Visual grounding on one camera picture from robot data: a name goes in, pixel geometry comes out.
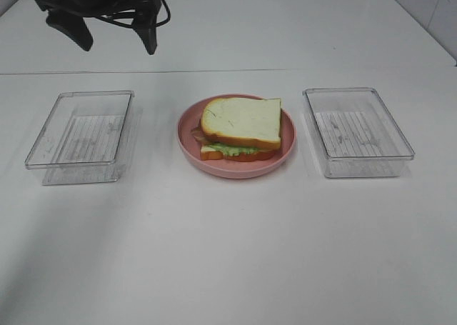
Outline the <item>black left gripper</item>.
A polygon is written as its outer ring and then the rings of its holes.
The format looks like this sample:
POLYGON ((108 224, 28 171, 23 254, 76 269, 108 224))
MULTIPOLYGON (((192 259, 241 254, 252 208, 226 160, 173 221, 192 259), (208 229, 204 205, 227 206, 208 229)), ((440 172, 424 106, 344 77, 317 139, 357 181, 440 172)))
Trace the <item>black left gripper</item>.
POLYGON ((69 37, 84 51, 93 45, 93 37, 83 18, 95 18, 120 27, 134 27, 148 54, 157 48, 156 27, 161 0, 35 0, 43 11, 63 11, 68 14, 48 14, 48 26, 69 37))

